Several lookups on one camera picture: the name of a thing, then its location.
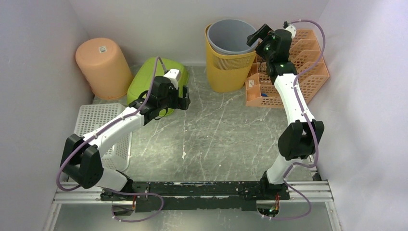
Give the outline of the green plastic basin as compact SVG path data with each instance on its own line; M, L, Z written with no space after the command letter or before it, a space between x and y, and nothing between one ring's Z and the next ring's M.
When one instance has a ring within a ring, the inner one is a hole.
M149 58L139 69L137 74L135 75L134 79L132 80L128 91L127 91L127 104L129 107L139 108L138 106L138 97L139 95L148 90L147 97L149 98L151 87L153 86L153 79L156 76L164 76L164 74L169 69L178 69L181 71L181 79L178 81L179 91L178 97L182 96L182 86L187 86L187 81L189 78L189 74L186 68L176 62L169 59L158 59ZM172 106L169 108L167 115L171 114L174 110L178 109L178 102L176 106Z

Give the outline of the large orange plastic bucket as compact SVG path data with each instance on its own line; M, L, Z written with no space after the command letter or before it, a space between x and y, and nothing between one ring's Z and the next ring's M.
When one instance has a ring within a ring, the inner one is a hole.
M75 59L95 96L115 100L126 95L133 75L116 42L109 38L85 41L77 48Z

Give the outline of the white perforated tray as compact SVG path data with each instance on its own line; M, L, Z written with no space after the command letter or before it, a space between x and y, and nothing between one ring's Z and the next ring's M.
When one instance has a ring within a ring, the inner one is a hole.
M88 104L80 107L74 133L83 136L92 132L102 125L121 114L125 106L119 103ZM120 141L113 145L101 158L104 168L125 171L130 163L132 133L123 136Z

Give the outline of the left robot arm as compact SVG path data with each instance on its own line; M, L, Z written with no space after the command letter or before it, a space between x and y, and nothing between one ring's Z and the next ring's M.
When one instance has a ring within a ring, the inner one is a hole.
M107 188L121 200L133 194L132 180L119 170L105 168L102 155L125 135L158 120L162 110L187 110L191 101L188 86L174 78L156 76L150 88L140 94L114 119L83 136L72 134L65 142L58 177L65 173L78 187Z

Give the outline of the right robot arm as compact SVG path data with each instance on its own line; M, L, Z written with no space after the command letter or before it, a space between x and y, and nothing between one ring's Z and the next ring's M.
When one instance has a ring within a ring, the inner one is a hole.
M260 185L260 194L272 199L278 193L277 184L283 184L296 165L307 167L302 161L318 153L318 144L324 131L322 121L317 121L309 111L299 84L299 73L290 61L290 46L296 29L285 25L273 30L263 24L247 37L247 45L258 45L255 52L266 62L266 72L275 87L287 117L287 128L278 139L280 156L266 171L267 182Z

